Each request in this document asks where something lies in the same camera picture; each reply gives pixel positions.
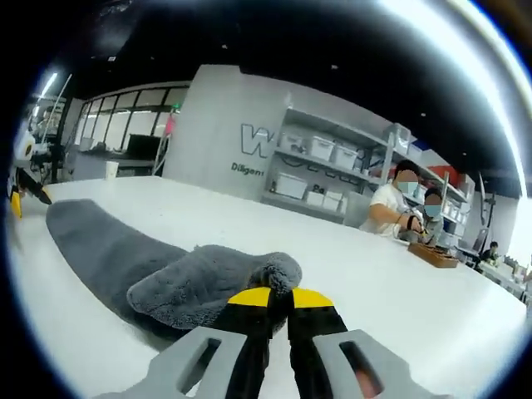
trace wooden tray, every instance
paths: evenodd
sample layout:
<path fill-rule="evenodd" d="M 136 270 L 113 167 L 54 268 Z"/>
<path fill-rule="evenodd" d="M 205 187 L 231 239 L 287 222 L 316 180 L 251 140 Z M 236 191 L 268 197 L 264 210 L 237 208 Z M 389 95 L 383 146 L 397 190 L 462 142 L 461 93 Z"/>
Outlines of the wooden tray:
<path fill-rule="evenodd" d="M 435 268 L 455 268 L 458 266 L 457 258 L 423 244 L 410 244 L 408 246 L 408 252 L 412 252 L 418 258 L 425 260 Z"/>

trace face mask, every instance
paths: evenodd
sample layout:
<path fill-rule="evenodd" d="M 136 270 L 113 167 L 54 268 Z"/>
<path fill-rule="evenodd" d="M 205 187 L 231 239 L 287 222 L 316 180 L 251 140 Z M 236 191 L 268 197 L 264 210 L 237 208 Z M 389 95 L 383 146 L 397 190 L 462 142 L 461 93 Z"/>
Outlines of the face mask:
<path fill-rule="evenodd" d="M 430 218 L 436 217 L 441 212 L 441 205 L 425 205 L 425 213 Z"/>
<path fill-rule="evenodd" d="M 414 194 L 414 191 L 416 191 L 417 188 L 417 183 L 415 181 L 400 181 L 397 183 L 397 188 L 403 194 Z"/>

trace microfiber towel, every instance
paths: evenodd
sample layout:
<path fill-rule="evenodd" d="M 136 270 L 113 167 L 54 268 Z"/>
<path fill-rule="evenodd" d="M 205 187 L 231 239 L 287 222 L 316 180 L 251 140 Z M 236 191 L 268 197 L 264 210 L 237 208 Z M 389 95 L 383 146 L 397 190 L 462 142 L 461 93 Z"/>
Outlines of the microfiber towel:
<path fill-rule="evenodd" d="M 161 323 L 191 329 L 209 326 L 227 301 L 246 288 L 270 287 L 281 298 L 301 277 L 298 263 L 287 254 L 253 256 L 205 245 L 133 285 L 127 300 Z"/>
<path fill-rule="evenodd" d="M 89 199 L 50 205 L 47 227 L 102 303 L 165 339 L 208 326 L 243 289 L 271 287 L 283 295 L 301 281 L 301 268 L 286 254 L 253 256 L 216 245 L 188 253 L 142 234 Z"/>

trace white shirt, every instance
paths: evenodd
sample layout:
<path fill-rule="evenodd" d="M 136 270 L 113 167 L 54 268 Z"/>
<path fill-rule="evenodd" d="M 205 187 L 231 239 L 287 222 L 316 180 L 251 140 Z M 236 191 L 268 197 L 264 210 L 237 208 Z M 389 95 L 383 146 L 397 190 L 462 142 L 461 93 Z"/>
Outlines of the white shirt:
<path fill-rule="evenodd" d="M 379 187 L 372 197 L 370 206 L 375 204 L 383 204 L 388 209 L 394 212 L 402 213 L 409 208 L 405 203 L 405 199 L 402 196 L 401 191 L 396 189 L 392 183 L 382 185 Z M 397 223 L 383 223 L 378 224 L 375 220 L 367 218 L 367 220 L 360 226 L 360 230 L 367 231 L 368 233 L 379 234 L 383 237 L 395 238 L 399 234 L 401 226 Z"/>

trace ceiling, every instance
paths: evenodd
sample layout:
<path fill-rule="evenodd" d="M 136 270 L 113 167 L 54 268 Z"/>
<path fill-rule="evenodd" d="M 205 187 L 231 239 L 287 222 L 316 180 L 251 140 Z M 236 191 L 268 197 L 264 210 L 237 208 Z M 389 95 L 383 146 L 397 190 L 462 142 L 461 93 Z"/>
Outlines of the ceiling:
<path fill-rule="evenodd" d="M 459 171 L 504 171 L 504 177 L 486 178 L 487 189 L 517 197 L 513 156 L 489 104 L 449 60 L 377 3 L 105 2 L 71 35 L 51 69 L 73 74 L 67 96 L 90 98 L 149 82 L 192 80 L 201 64 L 239 65 L 244 73 L 314 87 L 402 123 Z M 532 31 L 527 19 L 515 22 L 513 7 L 522 11 L 517 0 L 504 2 L 510 9 L 491 0 L 480 3 L 532 66 Z M 532 122 L 514 82 L 459 13 L 439 12 L 477 45 L 500 83 L 525 173 L 532 175 Z M 528 187 L 532 193 L 532 182 Z"/>

